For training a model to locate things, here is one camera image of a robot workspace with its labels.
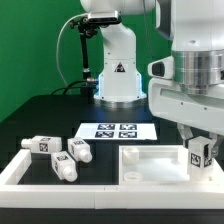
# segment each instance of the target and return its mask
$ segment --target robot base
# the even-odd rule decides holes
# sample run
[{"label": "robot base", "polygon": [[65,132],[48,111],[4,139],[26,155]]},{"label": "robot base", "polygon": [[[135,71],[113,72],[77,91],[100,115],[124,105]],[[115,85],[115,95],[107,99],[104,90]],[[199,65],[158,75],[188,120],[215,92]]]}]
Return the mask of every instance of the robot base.
[{"label": "robot base", "polygon": [[138,106],[143,106],[147,103],[146,98],[140,98],[134,101],[126,101],[126,102],[115,102],[115,101],[106,101],[103,99],[94,98],[94,103],[99,106],[111,108],[111,109],[126,109],[133,108]]}]

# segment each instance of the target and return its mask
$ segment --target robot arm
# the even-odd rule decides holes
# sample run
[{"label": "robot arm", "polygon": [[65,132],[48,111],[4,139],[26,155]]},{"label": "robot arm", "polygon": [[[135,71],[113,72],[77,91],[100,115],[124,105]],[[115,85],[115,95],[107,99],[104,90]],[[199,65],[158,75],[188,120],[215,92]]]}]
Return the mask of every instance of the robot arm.
[{"label": "robot arm", "polygon": [[118,11],[122,15],[142,14],[146,9],[151,11],[155,6],[154,0],[81,0],[86,12]]},{"label": "robot arm", "polygon": [[99,74],[95,102],[117,108],[144,102],[146,94],[142,92],[141,74],[136,69],[136,36],[132,30],[117,23],[120,15],[152,10],[155,1],[81,0],[81,4],[88,12],[88,21],[98,24],[103,36],[104,69]]},{"label": "robot arm", "polygon": [[[158,24],[162,21],[161,2],[156,1]],[[153,77],[150,110],[178,123],[189,149],[189,174],[203,179],[209,176],[212,158],[218,155],[224,136],[224,1],[164,2],[170,6],[170,25],[168,32],[162,33],[173,39],[172,56],[148,67]],[[193,138],[190,127],[208,131],[210,138]]]}]

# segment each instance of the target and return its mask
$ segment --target black tabletop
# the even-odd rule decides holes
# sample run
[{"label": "black tabletop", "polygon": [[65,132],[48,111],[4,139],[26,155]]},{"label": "black tabletop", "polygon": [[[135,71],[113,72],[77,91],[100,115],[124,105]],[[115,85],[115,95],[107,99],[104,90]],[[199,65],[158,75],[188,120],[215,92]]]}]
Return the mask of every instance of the black tabletop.
[{"label": "black tabletop", "polygon": [[[152,116],[147,103],[130,109],[99,107],[81,96],[37,96],[0,124],[0,171],[21,149],[23,138],[36,135],[74,137],[81,123],[154,123],[158,140],[89,140],[93,160],[80,163],[72,184],[118,184],[118,147],[127,144],[182,144],[176,124]],[[32,154],[32,165],[19,184],[70,184],[51,169],[50,156]],[[222,210],[82,210],[0,209],[0,223],[223,223]]]}]

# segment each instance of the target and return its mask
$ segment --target warning label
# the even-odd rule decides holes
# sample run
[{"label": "warning label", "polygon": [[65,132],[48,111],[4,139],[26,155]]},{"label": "warning label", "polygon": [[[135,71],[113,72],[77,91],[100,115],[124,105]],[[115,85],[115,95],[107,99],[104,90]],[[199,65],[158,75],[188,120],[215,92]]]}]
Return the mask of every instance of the warning label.
[{"label": "warning label", "polygon": [[126,72],[124,66],[120,62],[114,72]]}]

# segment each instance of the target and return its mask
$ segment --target green backdrop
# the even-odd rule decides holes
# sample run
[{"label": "green backdrop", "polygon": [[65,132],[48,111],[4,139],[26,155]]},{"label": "green backdrop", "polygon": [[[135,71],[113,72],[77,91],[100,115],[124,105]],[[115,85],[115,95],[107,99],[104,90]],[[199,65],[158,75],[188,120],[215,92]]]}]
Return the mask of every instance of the green backdrop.
[{"label": "green backdrop", "polygon": [[[64,87],[55,62],[56,41],[63,24],[83,13],[79,0],[0,1],[0,121],[35,95]],[[147,15],[155,59],[170,55],[169,41],[155,30],[155,12]],[[124,16],[123,23],[137,36],[137,68],[147,91],[147,65],[151,61],[146,42],[144,16]],[[101,34],[88,40],[93,76],[103,68]],[[60,47],[60,63],[68,83],[82,78],[78,31],[67,28]]]}]

